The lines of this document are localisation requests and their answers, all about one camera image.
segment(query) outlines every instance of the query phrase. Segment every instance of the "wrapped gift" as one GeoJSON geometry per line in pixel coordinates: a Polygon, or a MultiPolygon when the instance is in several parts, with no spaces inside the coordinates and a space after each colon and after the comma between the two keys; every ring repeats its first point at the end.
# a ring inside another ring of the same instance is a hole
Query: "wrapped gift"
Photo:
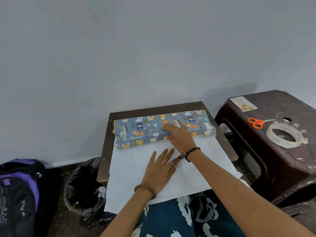
{"type": "Polygon", "coordinates": [[[161,127],[165,123],[172,123],[177,127],[181,127],[181,122],[191,132],[192,137],[216,136],[216,128],[210,123],[205,110],[185,111],[115,120],[113,130],[117,137],[115,146],[121,150],[167,141],[165,136],[171,135],[171,133],[161,127]]]}

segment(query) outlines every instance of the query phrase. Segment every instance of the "scissors blade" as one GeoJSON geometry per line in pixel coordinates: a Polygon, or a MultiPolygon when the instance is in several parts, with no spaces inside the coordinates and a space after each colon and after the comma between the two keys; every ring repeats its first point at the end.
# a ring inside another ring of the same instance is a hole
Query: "scissors blade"
{"type": "Polygon", "coordinates": [[[275,119],[264,120],[263,122],[270,122],[270,121],[275,121],[275,119]]]}

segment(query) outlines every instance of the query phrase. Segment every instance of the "clear adhesive tape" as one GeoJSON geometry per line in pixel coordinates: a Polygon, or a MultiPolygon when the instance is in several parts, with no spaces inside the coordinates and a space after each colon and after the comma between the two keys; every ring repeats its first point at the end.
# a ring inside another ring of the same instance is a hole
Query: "clear adhesive tape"
{"type": "Polygon", "coordinates": [[[266,131],[267,137],[274,143],[276,143],[279,146],[282,146],[284,148],[294,148],[300,146],[302,143],[307,144],[307,138],[304,138],[302,133],[295,129],[294,127],[291,127],[287,124],[283,123],[273,123],[269,126],[269,128],[266,131]],[[277,136],[272,129],[279,129],[282,131],[285,131],[289,133],[293,138],[295,139],[295,142],[287,141],[279,136],[277,136]]]}

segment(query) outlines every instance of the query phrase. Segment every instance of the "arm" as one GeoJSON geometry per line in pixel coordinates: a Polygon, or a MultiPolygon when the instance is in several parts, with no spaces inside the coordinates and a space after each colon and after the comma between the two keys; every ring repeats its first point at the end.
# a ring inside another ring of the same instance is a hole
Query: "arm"
{"type": "MultiPolygon", "coordinates": [[[[178,128],[166,124],[163,129],[172,133],[167,139],[183,153],[196,145],[185,125],[181,123],[181,126],[178,128]]],[[[314,236],[292,217],[215,164],[202,151],[193,151],[188,159],[200,171],[247,237],[314,236]]]]}
{"type": "MultiPolygon", "coordinates": [[[[174,166],[172,166],[168,163],[168,160],[174,153],[174,148],[168,154],[167,152],[168,149],[165,149],[156,162],[156,151],[152,154],[141,182],[141,184],[151,187],[155,193],[160,192],[165,187],[178,167],[177,163],[181,160],[175,158],[172,160],[174,163],[174,166]]],[[[138,188],[100,237],[130,237],[140,214],[152,197],[153,194],[148,189],[138,188]]]]}

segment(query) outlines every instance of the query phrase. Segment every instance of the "backpack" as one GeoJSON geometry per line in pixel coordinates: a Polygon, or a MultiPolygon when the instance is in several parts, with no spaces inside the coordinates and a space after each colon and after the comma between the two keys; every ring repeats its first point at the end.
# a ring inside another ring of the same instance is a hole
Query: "backpack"
{"type": "Polygon", "coordinates": [[[46,168],[35,159],[0,165],[0,236],[42,237],[46,168]]]}

